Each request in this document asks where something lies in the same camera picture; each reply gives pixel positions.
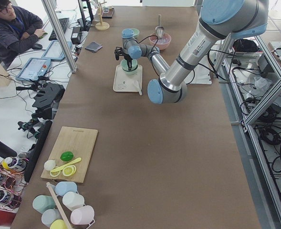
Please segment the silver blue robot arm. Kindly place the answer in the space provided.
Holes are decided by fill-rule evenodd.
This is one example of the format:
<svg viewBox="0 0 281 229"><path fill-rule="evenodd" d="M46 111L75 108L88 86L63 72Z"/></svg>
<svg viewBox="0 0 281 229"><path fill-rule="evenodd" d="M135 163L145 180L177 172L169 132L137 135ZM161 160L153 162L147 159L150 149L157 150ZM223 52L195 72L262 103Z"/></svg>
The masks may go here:
<svg viewBox="0 0 281 229"><path fill-rule="evenodd" d="M132 60L148 58L159 75L158 79L148 83L150 101L155 104L177 103L187 95L185 78L216 41L227 36L242 39L263 34L267 28L268 11L267 0L205 0L195 33L171 65L156 46L139 44L131 29L122 30L122 46L117 47L114 54L116 59L124 57L129 70Z"/></svg>

